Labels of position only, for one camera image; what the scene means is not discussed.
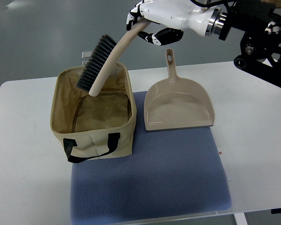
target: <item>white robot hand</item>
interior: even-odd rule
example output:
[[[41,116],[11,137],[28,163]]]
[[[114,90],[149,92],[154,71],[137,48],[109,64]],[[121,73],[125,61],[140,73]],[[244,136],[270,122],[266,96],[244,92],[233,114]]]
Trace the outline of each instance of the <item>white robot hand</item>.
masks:
[[[199,7],[190,0],[142,0],[128,13],[126,29],[130,30],[143,16],[167,28],[156,34],[142,31],[139,36],[155,45],[167,45],[179,41],[186,29],[209,37],[220,12],[221,8],[217,6]]]

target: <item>gray floor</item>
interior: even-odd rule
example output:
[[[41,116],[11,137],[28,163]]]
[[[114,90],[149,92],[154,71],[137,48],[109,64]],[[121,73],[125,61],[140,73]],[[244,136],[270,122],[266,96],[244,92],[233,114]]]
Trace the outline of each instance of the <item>gray floor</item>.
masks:
[[[54,77],[81,65],[81,53],[93,50],[100,36],[119,41],[128,11],[138,1],[0,0],[0,86],[11,80]],[[163,26],[152,24],[148,32]],[[129,70],[165,67],[164,52],[174,50],[177,65],[232,61],[239,55],[243,31],[232,29],[226,41],[186,31],[170,46],[154,46],[137,38],[120,61]],[[281,225],[281,214],[246,213],[249,225]],[[233,216],[208,217],[162,224],[234,225]]]

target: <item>curved brush handle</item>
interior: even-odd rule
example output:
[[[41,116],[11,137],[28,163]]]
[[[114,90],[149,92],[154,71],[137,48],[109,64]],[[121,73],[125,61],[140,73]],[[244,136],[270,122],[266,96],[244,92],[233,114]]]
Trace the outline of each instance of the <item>curved brush handle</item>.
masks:
[[[106,62],[104,63],[102,69],[100,70],[97,78],[95,79],[92,87],[89,90],[89,95],[97,96],[103,87],[106,79],[114,68],[115,64],[119,60],[122,53],[125,49],[130,45],[131,41],[135,39],[140,31],[143,31],[147,26],[149,26],[151,22],[146,20],[145,18],[140,19],[130,31],[120,39],[120,41],[113,48],[112,52],[108,56]]]

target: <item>robotic arm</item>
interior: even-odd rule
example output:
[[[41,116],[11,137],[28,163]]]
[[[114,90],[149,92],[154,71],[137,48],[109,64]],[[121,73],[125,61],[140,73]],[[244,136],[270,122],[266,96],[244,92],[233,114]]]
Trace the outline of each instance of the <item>robotic arm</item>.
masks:
[[[223,4],[227,13],[217,5]],[[143,0],[130,10],[126,28],[139,17],[165,25],[157,33],[139,33],[139,37],[155,45],[181,40],[183,31],[192,29],[203,37],[216,34],[225,40],[231,27],[245,31],[241,55],[235,66],[247,73],[281,87],[281,16],[274,13],[275,4],[260,0],[220,0],[199,3],[196,0]],[[262,62],[268,59],[271,66]]]

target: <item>black handle strap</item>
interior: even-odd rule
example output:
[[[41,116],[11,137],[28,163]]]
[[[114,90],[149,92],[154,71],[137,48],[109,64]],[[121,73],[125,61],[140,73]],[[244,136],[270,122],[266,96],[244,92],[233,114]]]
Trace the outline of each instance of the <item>black handle strap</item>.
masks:
[[[108,154],[113,153],[117,147],[118,147],[118,141],[120,139],[120,133],[110,133],[108,134],[108,141],[107,141],[107,147],[109,149],[108,152],[99,155],[99,156],[91,156],[91,157],[77,157],[77,156],[72,156],[72,150],[74,146],[77,146],[76,140],[75,139],[68,139],[68,138],[64,138],[63,142],[64,142],[64,150],[65,153],[67,155],[67,160],[70,163],[81,163],[85,160],[91,159],[91,158],[97,158],[97,157],[101,157],[101,156],[105,156]]]

